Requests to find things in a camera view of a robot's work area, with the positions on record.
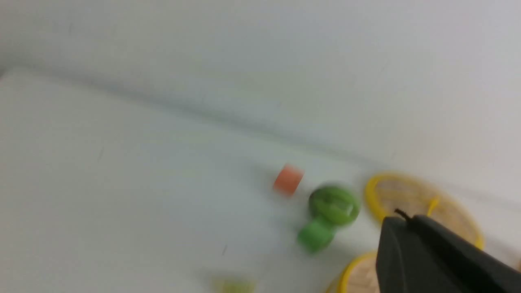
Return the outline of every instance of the toy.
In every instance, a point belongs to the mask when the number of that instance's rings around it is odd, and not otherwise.
[[[253,293],[255,284],[247,279],[227,278],[216,282],[219,293]]]
[[[292,197],[302,177],[304,177],[303,171],[286,164],[275,180],[273,188],[281,191],[287,197]]]
[[[409,176],[385,173],[367,183],[365,198],[375,218],[382,222],[400,209],[408,215],[427,215],[465,240],[483,249],[484,237],[465,210],[436,187]]]
[[[296,170],[290,165],[284,166],[274,188],[292,196],[304,175]],[[360,212],[358,200],[350,191],[337,185],[319,187],[312,192],[308,204],[313,220],[302,228],[297,241],[310,253],[328,247],[337,228],[354,222]]]

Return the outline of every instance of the white surface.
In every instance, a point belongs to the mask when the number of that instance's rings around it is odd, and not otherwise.
[[[512,0],[0,0],[0,65],[521,202],[520,10]]]
[[[271,191],[286,162],[306,170],[292,200]],[[379,232],[364,208],[308,256],[295,244],[306,194],[331,180],[361,193],[376,171],[13,70],[0,79],[0,288],[211,292],[211,277],[229,272],[258,292],[322,292]],[[519,243],[515,208],[448,191],[488,235]]]

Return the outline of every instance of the white table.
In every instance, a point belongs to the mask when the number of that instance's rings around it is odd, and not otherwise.
[[[291,200],[271,190],[286,162],[306,170]],[[257,292],[323,292],[376,249],[378,225],[364,208],[309,256],[295,242],[306,195],[331,180],[361,194],[375,171],[12,70],[0,80],[0,291],[212,292],[237,274]]]

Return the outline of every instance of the green toy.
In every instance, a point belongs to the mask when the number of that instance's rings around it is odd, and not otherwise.
[[[356,220],[360,203],[344,188],[323,186],[309,197],[309,210],[313,220],[299,232],[297,240],[310,253],[316,253],[328,247],[337,227]]]
[[[292,197],[304,177],[304,171],[286,164],[273,188],[287,198]],[[336,185],[326,185],[313,191],[309,197],[309,211],[313,216],[297,237],[309,252],[315,253],[333,241],[337,227],[351,224],[360,213],[360,203],[353,194]]]

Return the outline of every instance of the white wall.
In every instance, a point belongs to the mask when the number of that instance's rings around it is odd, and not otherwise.
[[[521,202],[520,10],[470,0],[0,0],[0,62]]]

